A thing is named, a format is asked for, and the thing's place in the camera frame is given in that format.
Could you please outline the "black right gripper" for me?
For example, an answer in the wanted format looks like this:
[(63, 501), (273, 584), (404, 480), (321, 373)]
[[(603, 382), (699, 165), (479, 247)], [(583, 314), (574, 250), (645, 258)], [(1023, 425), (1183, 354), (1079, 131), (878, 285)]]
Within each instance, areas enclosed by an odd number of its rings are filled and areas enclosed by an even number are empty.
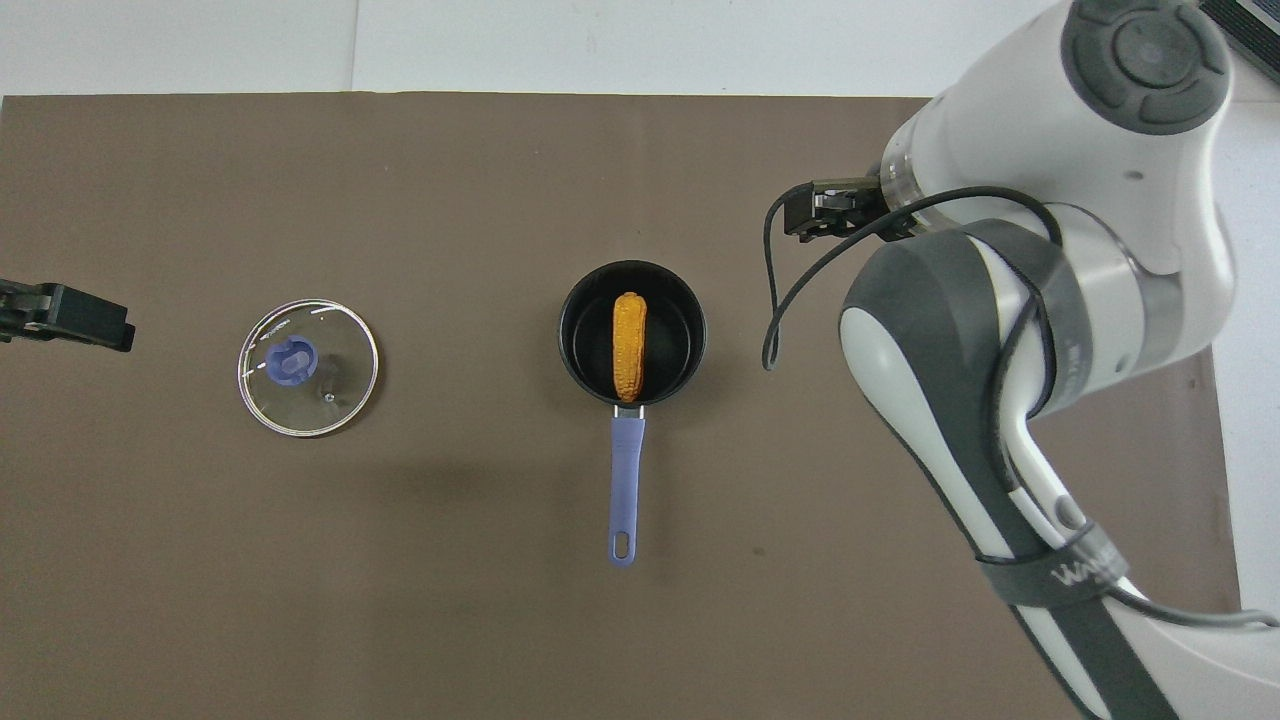
[(817, 237), (847, 238), (891, 214), (878, 177), (815, 179), (782, 197), (783, 232), (808, 243)]

